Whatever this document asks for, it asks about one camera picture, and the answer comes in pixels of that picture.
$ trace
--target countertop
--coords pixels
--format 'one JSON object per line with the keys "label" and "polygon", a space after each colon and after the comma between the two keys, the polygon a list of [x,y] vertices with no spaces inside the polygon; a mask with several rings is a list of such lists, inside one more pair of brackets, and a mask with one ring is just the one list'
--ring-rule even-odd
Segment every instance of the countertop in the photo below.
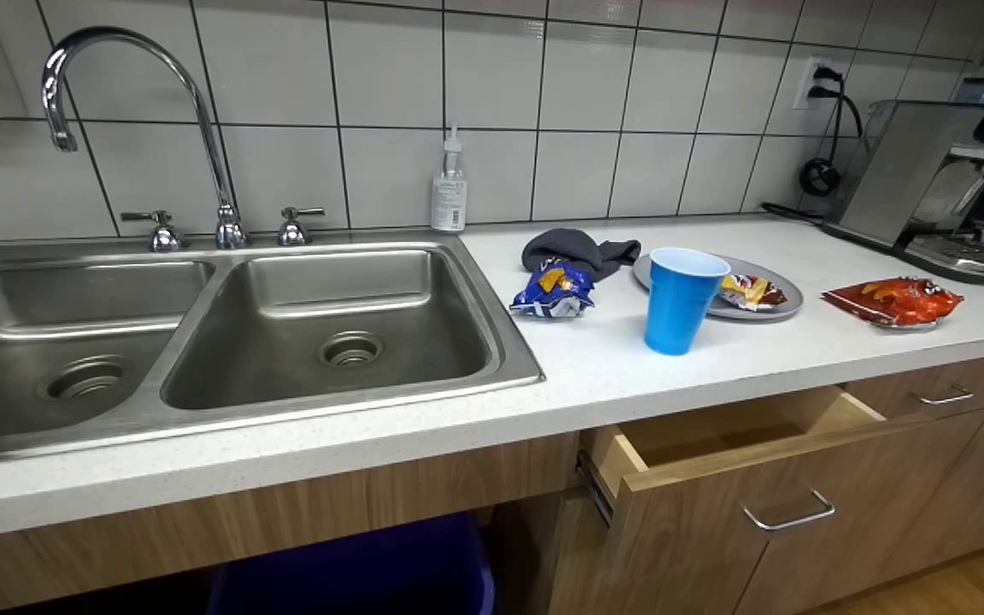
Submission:
{"label": "countertop", "polygon": [[[596,291],[596,312],[580,323],[519,325],[546,374],[536,388],[9,458],[0,463],[0,533],[984,360],[984,286],[942,280],[967,301],[936,332],[879,332],[823,304],[819,293],[920,269],[805,224],[678,219],[584,230],[596,241],[698,245],[764,265],[797,280],[807,304],[783,325],[709,323],[694,353],[669,360],[644,347],[647,293],[621,269]],[[464,234],[464,245],[503,301],[528,280],[519,250],[532,234]]]}

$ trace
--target electrical outlet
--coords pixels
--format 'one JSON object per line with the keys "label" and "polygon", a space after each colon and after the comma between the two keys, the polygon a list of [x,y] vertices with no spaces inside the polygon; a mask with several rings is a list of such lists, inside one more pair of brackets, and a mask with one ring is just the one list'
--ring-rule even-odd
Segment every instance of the electrical outlet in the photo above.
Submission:
{"label": "electrical outlet", "polygon": [[819,111],[826,102],[826,99],[807,99],[807,94],[816,87],[816,80],[815,80],[816,70],[834,70],[834,65],[823,60],[805,61],[805,73],[801,73],[797,90],[793,90],[793,111]]}

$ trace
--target wall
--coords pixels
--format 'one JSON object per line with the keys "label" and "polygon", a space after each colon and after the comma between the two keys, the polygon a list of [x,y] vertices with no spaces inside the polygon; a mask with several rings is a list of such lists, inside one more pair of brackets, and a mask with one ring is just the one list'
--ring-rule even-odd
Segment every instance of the wall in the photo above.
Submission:
{"label": "wall", "polygon": [[129,209],[215,224],[191,106],[154,60],[84,56],[84,152],[53,152],[39,70],[85,25],[138,28],[198,74],[249,230],[284,204],[425,226],[448,122],[471,224],[752,212],[819,152],[832,111],[793,111],[807,60],[862,106],[952,99],[984,60],[984,0],[0,0],[27,94],[0,119],[0,241],[152,234],[116,224]]}

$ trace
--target blue cup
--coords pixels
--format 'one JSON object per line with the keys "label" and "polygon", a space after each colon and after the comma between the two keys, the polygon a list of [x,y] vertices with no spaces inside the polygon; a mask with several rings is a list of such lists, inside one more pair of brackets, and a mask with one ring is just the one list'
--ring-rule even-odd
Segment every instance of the blue cup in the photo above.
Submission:
{"label": "blue cup", "polygon": [[653,250],[653,298],[647,347],[662,357],[687,357],[701,323],[731,265],[701,250]]}

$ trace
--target double sink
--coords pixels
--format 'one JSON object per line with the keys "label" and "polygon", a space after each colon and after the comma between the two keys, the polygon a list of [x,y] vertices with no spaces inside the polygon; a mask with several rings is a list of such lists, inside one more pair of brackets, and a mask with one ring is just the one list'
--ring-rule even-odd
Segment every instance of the double sink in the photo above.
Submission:
{"label": "double sink", "polygon": [[536,380],[460,241],[0,250],[0,455]]}

